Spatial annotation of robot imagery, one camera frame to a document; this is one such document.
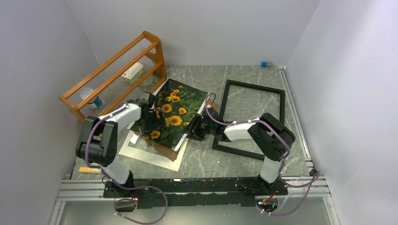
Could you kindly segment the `black picture frame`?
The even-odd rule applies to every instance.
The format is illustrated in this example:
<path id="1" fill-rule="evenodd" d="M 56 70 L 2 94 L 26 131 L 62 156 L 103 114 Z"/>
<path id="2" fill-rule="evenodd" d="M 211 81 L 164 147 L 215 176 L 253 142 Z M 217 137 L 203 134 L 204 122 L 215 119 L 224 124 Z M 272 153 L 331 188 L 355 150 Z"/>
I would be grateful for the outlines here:
<path id="1" fill-rule="evenodd" d="M 285 122 L 285 91 L 257 84 L 227 80 L 222 94 L 219 115 L 225 122 L 247 121 L 270 113 L 281 123 Z M 216 138 L 213 150 L 263 160 L 264 155 L 251 140 L 220 142 Z"/>

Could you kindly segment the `sunflower photo print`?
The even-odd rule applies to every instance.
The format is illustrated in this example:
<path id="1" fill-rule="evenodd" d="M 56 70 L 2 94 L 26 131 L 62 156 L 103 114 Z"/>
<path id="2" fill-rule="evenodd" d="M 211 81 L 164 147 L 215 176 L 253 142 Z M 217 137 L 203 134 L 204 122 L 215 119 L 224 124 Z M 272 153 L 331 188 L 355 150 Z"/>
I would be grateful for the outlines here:
<path id="1" fill-rule="evenodd" d="M 183 130 L 203 109 L 207 92 L 168 79 L 155 96 L 155 108 L 162 110 L 166 127 L 151 131 L 145 140 L 176 151 L 186 137 Z"/>

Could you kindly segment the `white mat board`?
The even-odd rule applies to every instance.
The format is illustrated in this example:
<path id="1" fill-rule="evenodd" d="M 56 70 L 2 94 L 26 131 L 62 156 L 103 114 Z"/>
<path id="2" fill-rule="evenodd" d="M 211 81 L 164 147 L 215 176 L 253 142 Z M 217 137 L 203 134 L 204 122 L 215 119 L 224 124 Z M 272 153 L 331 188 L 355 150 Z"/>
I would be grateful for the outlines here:
<path id="1" fill-rule="evenodd" d="M 172 171 L 178 171 L 186 146 L 183 130 L 204 108 L 205 91 L 168 79 L 155 92 L 156 109 L 162 110 L 166 128 L 152 131 L 148 137 L 129 131 L 119 154 Z"/>

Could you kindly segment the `brown backing board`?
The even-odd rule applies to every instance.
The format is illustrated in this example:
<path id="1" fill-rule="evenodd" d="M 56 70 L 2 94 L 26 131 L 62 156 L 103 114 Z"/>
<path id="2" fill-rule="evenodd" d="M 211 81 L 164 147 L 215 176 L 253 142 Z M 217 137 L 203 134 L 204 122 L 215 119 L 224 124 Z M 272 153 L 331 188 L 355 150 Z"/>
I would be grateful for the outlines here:
<path id="1" fill-rule="evenodd" d="M 189 139 L 184 134 L 177 146 L 168 148 L 130 131 L 119 154 L 146 163 L 178 171 Z"/>

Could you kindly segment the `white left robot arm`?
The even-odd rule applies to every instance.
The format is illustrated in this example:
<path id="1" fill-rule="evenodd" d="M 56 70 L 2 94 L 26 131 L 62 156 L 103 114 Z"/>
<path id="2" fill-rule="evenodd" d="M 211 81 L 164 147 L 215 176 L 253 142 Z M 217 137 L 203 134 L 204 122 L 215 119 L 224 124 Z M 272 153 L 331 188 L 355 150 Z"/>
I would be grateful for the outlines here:
<path id="1" fill-rule="evenodd" d="M 130 196 L 135 185 L 133 173 L 116 157 L 118 132 L 133 124 L 138 127 L 139 136 L 150 137 L 153 131 L 165 128 L 165 118 L 156 109 L 156 104 L 157 97 L 144 91 L 135 100 L 121 102 L 113 112 L 84 120 L 76 156 L 83 159 L 87 167 L 99 169 L 123 197 Z"/>

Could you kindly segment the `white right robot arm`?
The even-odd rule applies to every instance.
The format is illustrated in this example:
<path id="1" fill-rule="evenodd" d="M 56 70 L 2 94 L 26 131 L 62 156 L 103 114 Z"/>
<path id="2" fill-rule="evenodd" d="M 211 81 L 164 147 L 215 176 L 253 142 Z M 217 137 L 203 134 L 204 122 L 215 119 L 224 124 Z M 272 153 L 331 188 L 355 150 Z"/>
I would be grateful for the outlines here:
<path id="1" fill-rule="evenodd" d="M 206 135 L 213 135 L 220 142 L 253 140 L 264 154 L 258 189 L 265 195 L 271 194 L 279 180 L 282 162 L 296 140 L 293 132 L 270 113 L 253 120 L 232 122 L 224 122 L 217 116 L 218 112 L 208 105 L 182 132 L 196 141 L 202 141 Z"/>

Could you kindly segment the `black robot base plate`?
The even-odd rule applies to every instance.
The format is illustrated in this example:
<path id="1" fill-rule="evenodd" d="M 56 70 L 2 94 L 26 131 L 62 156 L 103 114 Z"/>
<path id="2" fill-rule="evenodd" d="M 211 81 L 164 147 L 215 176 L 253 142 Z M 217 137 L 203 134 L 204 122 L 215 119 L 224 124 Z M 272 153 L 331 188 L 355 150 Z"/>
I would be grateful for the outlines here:
<path id="1" fill-rule="evenodd" d="M 259 177 L 135 179 L 134 186 L 132 190 L 125 190 L 108 181 L 105 183 L 103 197 L 114 200 L 135 199 L 138 209 L 151 209 L 165 205 L 238 204 L 251 207 L 262 198 L 288 194 L 281 181 L 268 189 Z"/>

